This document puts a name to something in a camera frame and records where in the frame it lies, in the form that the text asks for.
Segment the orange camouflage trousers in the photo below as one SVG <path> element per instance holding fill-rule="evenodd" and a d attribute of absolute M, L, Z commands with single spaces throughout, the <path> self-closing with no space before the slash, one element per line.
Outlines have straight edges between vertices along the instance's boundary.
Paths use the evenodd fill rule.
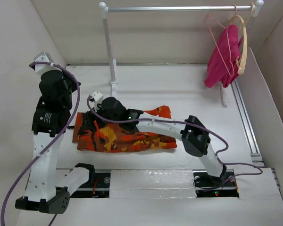
<path fill-rule="evenodd" d="M 128 131 L 119 124 L 105 123 L 90 111 L 77 113 L 73 143 L 80 151 L 134 153 L 150 149 L 177 148 L 176 139 L 150 132 Z"/>

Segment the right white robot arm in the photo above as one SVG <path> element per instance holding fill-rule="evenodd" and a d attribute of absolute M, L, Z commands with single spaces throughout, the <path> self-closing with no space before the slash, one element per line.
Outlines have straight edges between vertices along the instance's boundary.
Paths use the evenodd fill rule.
<path fill-rule="evenodd" d="M 177 121 L 145 111 L 125 108 L 114 97 L 95 98 L 89 96 L 87 105 L 92 114 L 101 123 L 117 124 L 130 133 L 156 133 L 182 141 L 186 153 L 197 157 L 207 171 L 208 179 L 213 186 L 220 186 L 226 179 L 226 166 L 221 163 L 211 146 L 209 130 L 195 116 Z"/>

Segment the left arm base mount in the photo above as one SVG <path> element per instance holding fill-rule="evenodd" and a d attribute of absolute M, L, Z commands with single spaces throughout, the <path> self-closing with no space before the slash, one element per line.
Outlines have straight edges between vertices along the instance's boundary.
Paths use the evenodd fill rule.
<path fill-rule="evenodd" d="M 95 181 L 92 185 L 83 185 L 78 188 L 84 198 L 108 198 L 110 191 L 111 171 L 95 172 Z"/>

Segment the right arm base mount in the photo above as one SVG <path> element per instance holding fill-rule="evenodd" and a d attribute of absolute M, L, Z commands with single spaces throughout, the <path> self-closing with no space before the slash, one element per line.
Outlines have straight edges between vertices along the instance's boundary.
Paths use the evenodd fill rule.
<path fill-rule="evenodd" d="M 239 190 L 235 179 L 214 182 L 205 170 L 193 171 L 195 194 L 197 198 L 235 197 L 239 198 Z"/>

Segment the pink wire hanger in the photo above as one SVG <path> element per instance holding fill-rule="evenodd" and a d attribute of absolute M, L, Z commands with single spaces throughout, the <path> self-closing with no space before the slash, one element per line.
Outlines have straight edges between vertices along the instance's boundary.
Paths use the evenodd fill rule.
<path fill-rule="evenodd" d="M 208 77 L 220 80 L 225 75 L 234 76 L 237 68 L 235 60 L 241 56 L 238 50 L 238 27 L 234 24 L 224 27 L 214 43 L 215 49 L 207 67 Z"/>

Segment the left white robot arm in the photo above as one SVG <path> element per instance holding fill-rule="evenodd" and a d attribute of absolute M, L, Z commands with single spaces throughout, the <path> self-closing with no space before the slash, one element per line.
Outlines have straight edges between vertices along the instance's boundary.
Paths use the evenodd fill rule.
<path fill-rule="evenodd" d="M 33 157 L 24 197 L 18 198 L 15 207 L 20 210 L 38 211 L 47 214 L 63 214 L 70 196 L 82 185 L 95 183 L 93 165 L 79 163 L 70 174 L 56 180 L 59 148 L 64 133 L 73 117 L 72 93 L 76 84 L 58 70 L 41 75 L 41 97 L 33 116 Z"/>

